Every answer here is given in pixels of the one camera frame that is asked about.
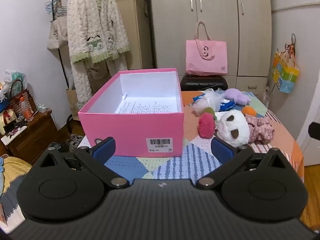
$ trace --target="panda plush toy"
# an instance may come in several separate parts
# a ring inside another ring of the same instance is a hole
[[[241,111],[231,110],[220,118],[217,136],[235,148],[249,142],[249,125]]]

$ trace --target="barcode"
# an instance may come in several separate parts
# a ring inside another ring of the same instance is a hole
[[[163,144],[170,144],[170,139],[150,139],[150,144],[154,145],[163,145]]]

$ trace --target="handbag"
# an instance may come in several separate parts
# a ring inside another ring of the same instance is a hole
[[[16,114],[12,109],[4,110],[0,113],[0,134],[4,135],[5,130],[4,127],[9,123],[14,120],[16,120]]]
[[[15,82],[20,82],[21,83],[21,92],[18,93],[17,95],[15,95],[15,96],[12,96],[12,88],[13,88],[13,85],[15,84]],[[32,111],[35,112],[36,105],[35,105],[35,103],[33,101],[33,98],[30,95],[28,89],[23,89],[22,81],[19,80],[19,79],[16,79],[11,85],[9,106],[7,107],[7,109],[13,109],[13,111],[17,115],[23,115],[23,111],[21,109],[21,104],[20,104],[20,98],[22,98],[22,97],[24,97],[24,100],[31,106]]]
[[[57,0],[54,14],[57,14],[58,7],[61,7],[61,0]],[[57,17],[52,23],[47,43],[47,49],[60,49],[68,44],[67,17]]]
[[[200,24],[204,26],[206,41],[199,40]],[[202,21],[196,25],[195,39],[186,41],[186,73],[199,76],[228,74],[227,43],[211,40]]]

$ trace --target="wooden cabinet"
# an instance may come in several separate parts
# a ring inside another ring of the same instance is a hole
[[[230,87],[236,85],[234,77],[268,76],[270,0],[151,0],[151,10],[158,68],[177,68],[184,75],[186,40],[194,39],[201,20],[213,40],[227,43]],[[202,26],[200,39],[206,39]]]
[[[226,80],[228,88],[236,88],[237,76],[225,75],[223,78]]]
[[[228,73],[236,76],[239,54],[237,0],[197,0],[198,20],[203,21],[211,39],[225,41],[228,50]],[[203,26],[199,38],[207,39]]]
[[[196,0],[151,0],[158,68],[186,69],[186,40],[194,39]]]
[[[238,76],[267,77],[272,39],[270,0],[238,0],[238,8]]]
[[[237,77],[236,89],[259,95],[266,88],[267,79],[267,77]]]
[[[51,111],[37,113],[28,127],[14,138],[7,148],[12,155],[33,164],[47,146],[58,138]]]

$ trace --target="black suitcase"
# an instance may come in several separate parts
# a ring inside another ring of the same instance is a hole
[[[180,87],[181,91],[200,91],[208,88],[227,90],[228,84],[222,76],[185,75],[181,80]]]

